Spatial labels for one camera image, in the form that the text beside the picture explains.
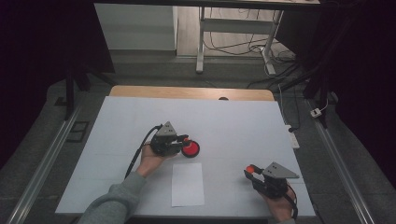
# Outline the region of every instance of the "white desk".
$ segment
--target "white desk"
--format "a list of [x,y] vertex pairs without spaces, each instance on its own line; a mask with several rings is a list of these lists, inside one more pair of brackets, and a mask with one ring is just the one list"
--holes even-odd
[[[243,170],[249,164],[265,168],[272,161],[301,176],[289,180],[297,192],[299,215],[315,215],[277,102],[134,97],[105,99],[56,213],[81,214],[120,183],[149,129],[168,120],[177,134],[197,141],[201,153],[194,159],[178,155],[151,175],[137,216],[270,217]],[[193,162],[203,167],[205,205],[172,207],[173,164]]]

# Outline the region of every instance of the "white paper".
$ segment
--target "white paper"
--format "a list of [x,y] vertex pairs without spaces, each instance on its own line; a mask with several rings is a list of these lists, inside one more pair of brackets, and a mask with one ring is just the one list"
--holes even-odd
[[172,175],[172,207],[204,204],[202,164],[174,164]]

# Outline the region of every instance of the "person's left hand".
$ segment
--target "person's left hand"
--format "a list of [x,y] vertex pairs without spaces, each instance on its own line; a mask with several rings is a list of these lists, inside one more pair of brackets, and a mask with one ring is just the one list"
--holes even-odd
[[159,156],[152,151],[151,146],[149,144],[145,144],[142,148],[140,165],[137,167],[136,172],[142,175],[143,177],[147,177],[152,172],[154,172],[158,167],[160,167],[163,161],[175,156],[176,154],[169,157]]

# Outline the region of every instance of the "red object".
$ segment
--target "red object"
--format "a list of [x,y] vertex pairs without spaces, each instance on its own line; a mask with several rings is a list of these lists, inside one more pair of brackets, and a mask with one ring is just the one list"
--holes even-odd
[[248,166],[248,167],[247,167],[247,171],[248,171],[249,173],[253,174],[253,172],[254,172],[254,167],[253,167],[253,166]]
[[183,153],[183,155],[185,157],[193,158],[199,154],[199,150],[200,150],[200,147],[199,147],[198,143],[191,141],[189,146],[183,147],[183,149],[181,150],[181,153]]

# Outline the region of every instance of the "power strip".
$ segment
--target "power strip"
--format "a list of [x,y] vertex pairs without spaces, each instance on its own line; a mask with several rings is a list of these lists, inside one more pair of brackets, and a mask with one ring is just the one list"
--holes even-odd
[[290,126],[290,125],[285,125],[285,127],[286,127],[286,131],[287,131],[288,134],[289,134],[289,139],[290,139],[290,142],[291,142],[291,147],[294,148],[294,149],[300,148],[300,145],[298,144],[296,135],[295,135],[294,133],[290,133],[290,132],[289,132],[289,129],[291,128],[291,126]]

